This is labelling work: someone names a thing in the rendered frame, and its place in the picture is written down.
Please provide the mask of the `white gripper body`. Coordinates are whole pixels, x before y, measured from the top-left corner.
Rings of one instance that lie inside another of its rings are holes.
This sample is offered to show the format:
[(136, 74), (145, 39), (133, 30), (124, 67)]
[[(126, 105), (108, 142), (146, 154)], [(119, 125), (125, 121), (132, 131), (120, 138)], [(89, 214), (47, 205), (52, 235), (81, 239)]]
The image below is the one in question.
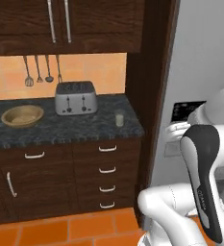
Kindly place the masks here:
[(169, 125), (164, 132), (165, 141), (180, 139), (189, 127), (190, 125), (187, 122), (178, 122)]

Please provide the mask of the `glass of lemonade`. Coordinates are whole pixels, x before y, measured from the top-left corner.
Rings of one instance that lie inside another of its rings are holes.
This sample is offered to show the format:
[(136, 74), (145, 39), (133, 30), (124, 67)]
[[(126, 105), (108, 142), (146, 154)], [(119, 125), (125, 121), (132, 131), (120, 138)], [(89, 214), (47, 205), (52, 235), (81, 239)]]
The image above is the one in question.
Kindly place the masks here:
[(124, 110), (116, 110), (115, 115), (115, 124), (117, 127), (122, 127), (124, 125)]

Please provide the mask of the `grey fridge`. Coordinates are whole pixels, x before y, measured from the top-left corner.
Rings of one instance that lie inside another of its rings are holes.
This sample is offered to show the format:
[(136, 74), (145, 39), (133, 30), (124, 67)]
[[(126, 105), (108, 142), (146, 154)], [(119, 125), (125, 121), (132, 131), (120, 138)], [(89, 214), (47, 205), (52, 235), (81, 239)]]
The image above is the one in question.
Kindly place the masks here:
[(177, 102), (205, 101), (224, 87), (224, 0), (180, 0), (160, 111), (151, 185), (186, 183), (180, 156), (167, 157), (164, 130)]

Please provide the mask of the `tan wooden bowl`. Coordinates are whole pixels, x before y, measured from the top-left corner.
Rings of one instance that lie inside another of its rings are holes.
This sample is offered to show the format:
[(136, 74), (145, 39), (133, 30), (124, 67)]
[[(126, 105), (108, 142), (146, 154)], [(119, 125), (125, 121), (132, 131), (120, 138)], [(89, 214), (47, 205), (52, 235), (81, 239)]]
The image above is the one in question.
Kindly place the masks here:
[(1, 115), (2, 122), (12, 128), (28, 128), (34, 126), (44, 115), (39, 106), (26, 105), (11, 108)]

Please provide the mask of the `tall dark wood side panel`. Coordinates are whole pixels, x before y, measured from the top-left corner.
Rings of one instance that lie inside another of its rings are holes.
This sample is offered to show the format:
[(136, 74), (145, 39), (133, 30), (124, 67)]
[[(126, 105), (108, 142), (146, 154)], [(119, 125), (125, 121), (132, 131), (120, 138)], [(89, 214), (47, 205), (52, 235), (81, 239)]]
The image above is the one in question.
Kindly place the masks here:
[(145, 0), (141, 49), (127, 55), (125, 94), (144, 129), (136, 191), (151, 183), (180, 0)]

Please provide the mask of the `narrow dark wood drawer front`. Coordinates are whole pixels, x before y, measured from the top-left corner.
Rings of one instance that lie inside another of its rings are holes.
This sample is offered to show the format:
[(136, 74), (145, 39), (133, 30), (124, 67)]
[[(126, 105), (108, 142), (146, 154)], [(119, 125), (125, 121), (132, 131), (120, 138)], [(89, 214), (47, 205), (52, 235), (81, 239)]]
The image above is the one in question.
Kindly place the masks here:
[[(100, 152), (98, 147), (112, 148), (113, 152)], [(75, 160), (122, 160), (137, 157), (140, 150), (139, 138), (116, 138), (111, 140), (78, 142), (72, 145)]]
[[(110, 174), (101, 174), (98, 168), (109, 170), (116, 167), (116, 171)], [(137, 174), (138, 159), (135, 160), (89, 160), (76, 161), (75, 174), (77, 177), (98, 177), (118, 175), (121, 177), (133, 177)]]
[[(111, 188), (116, 186), (115, 191), (103, 193), (99, 190), (99, 186), (102, 188)], [(128, 178), (118, 177), (100, 177), (96, 179), (84, 180), (81, 183), (77, 183), (77, 191), (81, 196), (99, 195), (99, 194), (114, 194), (116, 192), (128, 192), (133, 193), (135, 190), (136, 181)]]
[(100, 209), (99, 204), (104, 205), (111, 204), (115, 202), (115, 207), (112, 209), (122, 209), (129, 208), (135, 204), (136, 196), (134, 194), (102, 194), (95, 196), (87, 196), (79, 198), (79, 207), (83, 212), (99, 211), (99, 210), (109, 210), (109, 209)]

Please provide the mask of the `silver two-slot toaster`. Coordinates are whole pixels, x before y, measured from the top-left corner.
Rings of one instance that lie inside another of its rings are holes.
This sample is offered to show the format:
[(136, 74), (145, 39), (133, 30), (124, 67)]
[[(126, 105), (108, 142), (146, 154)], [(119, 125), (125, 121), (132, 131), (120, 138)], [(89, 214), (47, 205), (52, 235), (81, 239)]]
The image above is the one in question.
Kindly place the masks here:
[(59, 83), (55, 92), (58, 115), (81, 115), (98, 110), (96, 91), (91, 81)]

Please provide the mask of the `wide dark wood drawer front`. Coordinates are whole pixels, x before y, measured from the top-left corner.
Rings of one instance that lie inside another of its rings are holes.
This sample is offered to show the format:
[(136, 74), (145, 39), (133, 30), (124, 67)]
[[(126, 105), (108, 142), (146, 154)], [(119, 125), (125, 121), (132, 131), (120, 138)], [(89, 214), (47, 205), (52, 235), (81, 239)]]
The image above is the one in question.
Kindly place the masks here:
[[(26, 160), (25, 154), (39, 155), (45, 152), (45, 156), (41, 159)], [(8, 163), (9, 161), (19, 162), (37, 162), (37, 161), (61, 161), (65, 160), (64, 148), (61, 144), (49, 144), (39, 146), (28, 146), (23, 148), (0, 149), (0, 162)]]

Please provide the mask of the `hanging metal fork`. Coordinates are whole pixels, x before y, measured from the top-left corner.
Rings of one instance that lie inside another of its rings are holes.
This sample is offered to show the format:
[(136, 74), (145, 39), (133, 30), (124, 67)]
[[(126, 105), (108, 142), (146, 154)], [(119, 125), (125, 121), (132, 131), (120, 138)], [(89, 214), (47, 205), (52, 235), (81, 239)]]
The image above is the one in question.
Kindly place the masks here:
[(61, 64), (60, 64), (60, 56), (56, 55), (57, 67), (58, 67), (58, 81), (62, 83), (62, 73), (61, 73)]

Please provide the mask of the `hanging metal ladle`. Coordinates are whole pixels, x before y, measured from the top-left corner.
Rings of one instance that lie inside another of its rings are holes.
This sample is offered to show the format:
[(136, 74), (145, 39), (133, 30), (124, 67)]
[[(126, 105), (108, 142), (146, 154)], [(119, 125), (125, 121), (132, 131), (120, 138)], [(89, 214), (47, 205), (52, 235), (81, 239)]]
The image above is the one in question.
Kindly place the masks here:
[(52, 77), (51, 73), (50, 73), (50, 65), (49, 65), (49, 56), (48, 55), (45, 55), (45, 60), (46, 60), (47, 71), (48, 71), (48, 76), (45, 78), (45, 81), (47, 83), (52, 83), (54, 81), (54, 77)]

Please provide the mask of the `dark wood base cupboard door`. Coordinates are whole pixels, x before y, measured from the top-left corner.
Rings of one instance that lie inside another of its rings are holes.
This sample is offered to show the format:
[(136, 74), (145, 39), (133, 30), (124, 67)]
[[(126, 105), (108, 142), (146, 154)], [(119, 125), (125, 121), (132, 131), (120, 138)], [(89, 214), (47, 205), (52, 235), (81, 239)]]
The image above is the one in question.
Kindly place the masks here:
[[(3, 165), (0, 170), (20, 221), (72, 214), (77, 210), (73, 169), (66, 161)], [(13, 198), (7, 173), (17, 196)]]

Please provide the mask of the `hanging metal spatula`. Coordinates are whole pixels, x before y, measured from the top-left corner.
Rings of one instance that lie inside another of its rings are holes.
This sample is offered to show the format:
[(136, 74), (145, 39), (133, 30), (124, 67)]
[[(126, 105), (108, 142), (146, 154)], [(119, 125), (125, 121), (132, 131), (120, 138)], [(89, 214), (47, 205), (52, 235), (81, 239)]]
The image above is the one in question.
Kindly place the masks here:
[(35, 62), (36, 62), (36, 66), (37, 66), (37, 82), (43, 83), (43, 79), (40, 76), (40, 70), (39, 70), (38, 56), (37, 55), (35, 55)]

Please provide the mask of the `dark wood wall cupboard door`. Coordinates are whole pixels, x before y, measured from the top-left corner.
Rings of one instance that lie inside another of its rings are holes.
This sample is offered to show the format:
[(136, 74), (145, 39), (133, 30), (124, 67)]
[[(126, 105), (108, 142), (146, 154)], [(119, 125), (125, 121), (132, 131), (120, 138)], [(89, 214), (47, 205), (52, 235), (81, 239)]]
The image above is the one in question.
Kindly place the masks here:
[(71, 43), (67, 41), (64, 0), (58, 2), (64, 53), (140, 51), (145, 0), (68, 0)]
[(0, 56), (54, 53), (62, 44), (58, 0), (52, 0), (53, 43), (47, 0), (0, 0)]

